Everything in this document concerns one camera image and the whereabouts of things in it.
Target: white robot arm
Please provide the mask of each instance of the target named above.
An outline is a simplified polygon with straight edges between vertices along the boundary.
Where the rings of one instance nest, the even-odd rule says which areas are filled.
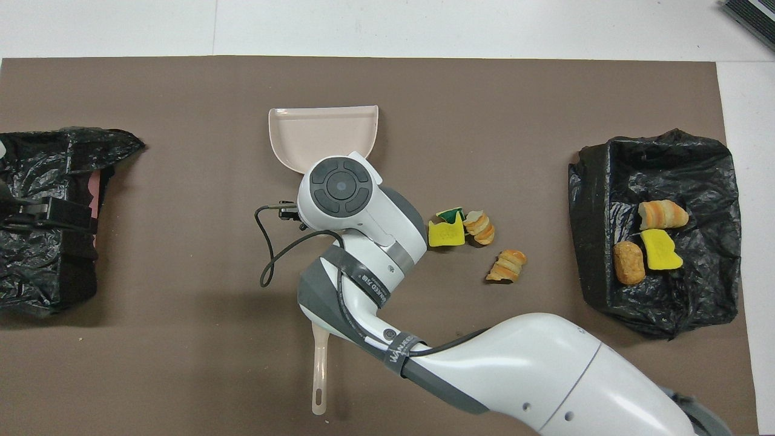
[[[301,181],[301,220],[345,230],[301,274],[298,302],[313,323],[455,407],[501,412],[540,434],[730,434],[709,412],[690,420],[623,357],[555,315],[514,317],[437,348],[381,320],[377,311],[427,246],[420,215],[381,183],[357,153],[322,159]]]

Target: brown paper surface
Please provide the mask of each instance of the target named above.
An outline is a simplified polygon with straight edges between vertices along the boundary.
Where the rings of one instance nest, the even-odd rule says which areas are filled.
[[[674,127],[725,141],[713,64],[309,57],[3,60],[0,131],[119,128],[148,149],[108,186],[98,295],[49,320],[0,318],[0,433],[534,434],[454,409],[336,338],[329,410],[310,412],[295,286],[330,240],[292,251],[259,288],[253,211],[294,199],[301,180],[275,159],[267,112],[371,104],[384,184],[426,219],[484,209],[497,232],[488,247],[429,251],[381,317],[433,345],[556,313],[756,433],[742,300],[729,325],[640,337],[584,303],[567,211],[582,147]],[[276,249],[302,235],[266,217]],[[505,248],[527,254],[522,276],[484,284]]]

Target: bread roll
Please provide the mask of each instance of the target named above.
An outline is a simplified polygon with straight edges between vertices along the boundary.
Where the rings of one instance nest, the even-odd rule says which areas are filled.
[[[616,278],[624,285],[635,285],[646,277],[643,252],[638,245],[624,240],[614,245]]]
[[[466,215],[463,225],[474,240],[482,245],[492,244],[495,239],[495,227],[483,210],[474,210]]]
[[[685,226],[689,222],[689,214],[670,200],[642,202],[638,205],[640,215],[640,230],[670,229]]]
[[[485,277],[486,280],[510,280],[512,282],[519,278],[522,272],[522,266],[526,264],[528,258],[518,250],[503,250],[498,255],[497,261],[492,265],[490,274]]]

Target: white floor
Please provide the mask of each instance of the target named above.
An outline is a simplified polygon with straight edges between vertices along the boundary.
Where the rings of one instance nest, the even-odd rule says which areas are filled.
[[[713,0],[0,0],[0,58],[273,54],[716,61],[759,432],[775,434],[775,52]]]

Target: black trash bag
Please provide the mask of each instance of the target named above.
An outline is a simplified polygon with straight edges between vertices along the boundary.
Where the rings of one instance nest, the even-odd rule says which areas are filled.
[[[54,197],[88,207],[93,198],[88,182],[97,170],[102,206],[113,165],[145,147],[123,130],[87,128],[0,133],[0,142],[6,149],[0,157],[0,188],[5,193],[0,200],[6,206]],[[96,258],[94,236],[88,231],[3,226],[0,310],[45,317],[91,298],[97,291]]]
[[[585,147],[569,167],[570,225],[584,300],[653,338],[672,339],[737,315],[740,209],[729,149],[671,130],[654,138],[616,137]],[[689,213],[666,229],[684,266],[651,271],[637,285],[617,280],[614,244],[640,239],[638,204],[670,199]]]

